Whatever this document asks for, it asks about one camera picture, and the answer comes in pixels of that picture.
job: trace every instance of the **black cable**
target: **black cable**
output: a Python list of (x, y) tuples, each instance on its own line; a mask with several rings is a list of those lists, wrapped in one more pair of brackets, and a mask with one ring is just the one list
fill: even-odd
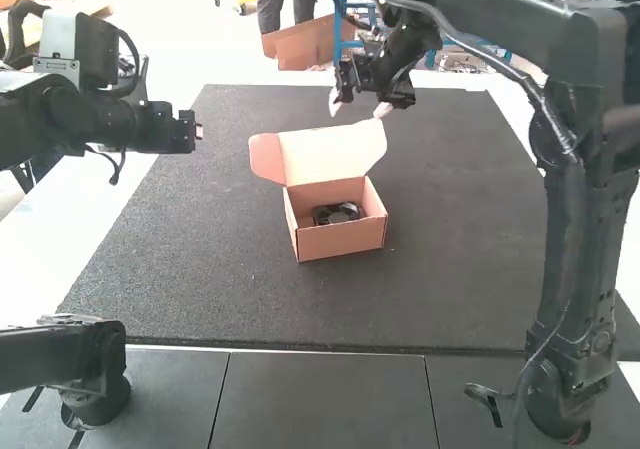
[(109, 184), (111, 184), (112, 186), (118, 184), (118, 181), (120, 180), (120, 172), (122, 172), (122, 168), (124, 167), (124, 163), (126, 161), (127, 148), (125, 146), (122, 146), (122, 149), (120, 149), (120, 164), (116, 163), (113, 157), (111, 157), (109, 154), (98, 152), (88, 144), (85, 144), (84, 150), (90, 152), (91, 154), (96, 154), (107, 159), (113, 166), (113, 175), (109, 179)]
[(120, 36), (120, 39), (124, 41), (125, 45), (129, 48), (129, 50), (131, 51), (131, 55), (133, 56), (133, 63), (135, 65), (133, 78), (126, 86), (116, 87), (115, 89), (96, 89), (96, 92), (109, 97), (122, 98), (131, 95), (131, 93), (133, 93), (136, 86), (138, 85), (138, 80), (140, 79), (140, 54), (138, 53), (138, 48), (131, 40), (129, 34), (118, 28), (118, 35)]
[(342, 3), (340, 0), (333, 0), (333, 5), (335, 7), (335, 11), (340, 14), (340, 17), (352, 26), (355, 26), (357, 29), (362, 29), (364, 31), (370, 31), (372, 29), (371, 26), (366, 22), (356, 19), (351, 14), (347, 14), (347, 11), (344, 7), (342, 7)]

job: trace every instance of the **box flap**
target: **box flap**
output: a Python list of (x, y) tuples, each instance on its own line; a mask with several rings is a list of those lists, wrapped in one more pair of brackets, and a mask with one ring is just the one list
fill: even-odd
[[(333, 60), (335, 16), (329, 14), (262, 36), (264, 54), (278, 59), (280, 70), (304, 71)], [(351, 41), (355, 27), (342, 24), (342, 39)]]
[(379, 119), (249, 139), (251, 170), (289, 187), (364, 176), (386, 151)]

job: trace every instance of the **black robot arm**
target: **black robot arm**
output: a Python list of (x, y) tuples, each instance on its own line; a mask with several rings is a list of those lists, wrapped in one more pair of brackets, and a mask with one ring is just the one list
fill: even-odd
[[(35, 56), (23, 41), (27, 14), (43, 19)], [(131, 57), (120, 56), (119, 39)], [(193, 111), (174, 118), (170, 103), (149, 101), (148, 58), (106, 21), (19, 1), (9, 12), (9, 46), (0, 52), (0, 170), (54, 147), (96, 152), (88, 145), (95, 143), (121, 153), (119, 164), (107, 156), (116, 184), (127, 150), (188, 154), (202, 137)], [(17, 70), (31, 63), (33, 72)], [(57, 315), (0, 330), (0, 360), (0, 394), (36, 387), (26, 411), (43, 387), (56, 389), (64, 423), (80, 434), (110, 422), (129, 400), (125, 329), (115, 320)]]
[(42, 317), (38, 326), (0, 330), (0, 394), (36, 387), (59, 392), (63, 422), (91, 429), (113, 420), (126, 406), (131, 388), (124, 377), (122, 323), (90, 316)]
[[(415, 104), (409, 71), (441, 47), (443, 33), (520, 84), (534, 107), (529, 135), (545, 173), (548, 225), (527, 363), (515, 397), (475, 384), (466, 392), (494, 412), (513, 410), (514, 423), (524, 403), (546, 436), (579, 442), (616, 363), (615, 281), (640, 167), (640, 7), (609, 0), (374, 1), (392, 31), (386, 39), (374, 32), (365, 54), (339, 62), (331, 102), (373, 91), (398, 109)], [(538, 65), (548, 75), (544, 88), (478, 39)]]
[[(27, 52), (22, 22), (43, 19), (37, 55)], [(42, 151), (81, 156), (88, 143), (125, 151), (187, 154), (201, 139), (193, 111), (173, 117), (169, 102), (149, 101), (149, 59), (112, 24), (82, 13), (18, 1), (9, 11), (9, 45), (0, 67), (0, 170)], [(121, 57), (119, 40), (131, 50)], [(33, 72), (21, 72), (33, 64)]]

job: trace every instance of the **blue metal frame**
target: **blue metal frame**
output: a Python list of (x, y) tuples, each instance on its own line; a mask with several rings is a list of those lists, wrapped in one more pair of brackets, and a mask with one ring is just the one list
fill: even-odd
[[(374, 25), (376, 22), (376, 6), (372, 2), (349, 2), (349, 0), (339, 0), (341, 2), (342, 8), (346, 11), (347, 9), (367, 9), (369, 16), (369, 23)], [(361, 41), (343, 41), (342, 40), (342, 23), (343, 23), (342, 15), (338, 12), (334, 11), (334, 23), (333, 23), (333, 63), (337, 63), (342, 58), (342, 51), (344, 49), (362, 47)], [(444, 40), (443, 44), (445, 46), (454, 45), (454, 43), (450, 40)], [(484, 45), (491, 46), (490, 42), (483, 42)], [(507, 62), (511, 62), (511, 57), (513, 55), (510, 51), (506, 51), (504, 54), (504, 59)], [(427, 57), (425, 58), (426, 66), (431, 69), (435, 65), (436, 61), (436, 51), (429, 51), (427, 53)]]

